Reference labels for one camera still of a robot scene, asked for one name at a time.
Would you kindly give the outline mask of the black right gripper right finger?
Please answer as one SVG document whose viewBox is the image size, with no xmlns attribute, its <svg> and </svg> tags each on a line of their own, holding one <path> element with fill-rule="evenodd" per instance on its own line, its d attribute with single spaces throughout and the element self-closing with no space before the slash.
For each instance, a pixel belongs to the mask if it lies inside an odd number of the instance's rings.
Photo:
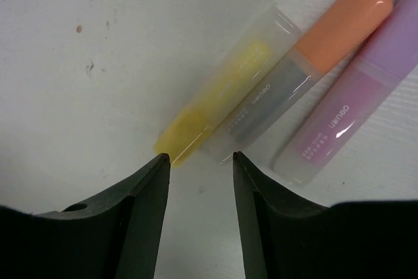
<svg viewBox="0 0 418 279">
<path fill-rule="evenodd" d="M 417 202 L 311 202 L 233 156 L 246 278 L 416 278 Z"/>
</svg>

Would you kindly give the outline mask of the orange clear marker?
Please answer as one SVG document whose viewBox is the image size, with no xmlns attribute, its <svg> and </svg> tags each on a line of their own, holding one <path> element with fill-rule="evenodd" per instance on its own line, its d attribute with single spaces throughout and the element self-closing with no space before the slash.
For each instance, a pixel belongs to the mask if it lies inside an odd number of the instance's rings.
<svg viewBox="0 0 418 279">
<path fill-rule="evenodd" d="M 388 17 L 393 0 L 335 0 L 204 145 L 218 163 L 246 149 Z"/>
</svg>

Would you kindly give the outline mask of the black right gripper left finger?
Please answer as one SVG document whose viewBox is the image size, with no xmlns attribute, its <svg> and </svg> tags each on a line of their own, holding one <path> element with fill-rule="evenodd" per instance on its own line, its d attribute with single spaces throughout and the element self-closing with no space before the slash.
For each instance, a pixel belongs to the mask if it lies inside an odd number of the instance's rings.
<svg viewBox="0 0 418 279">
<path fill-rule="evenodd" d="M 169 157 L 160 154 L 61 212 L 2 206 L 1 277 L 153 278 L 169 180 Z"/>
</svg>

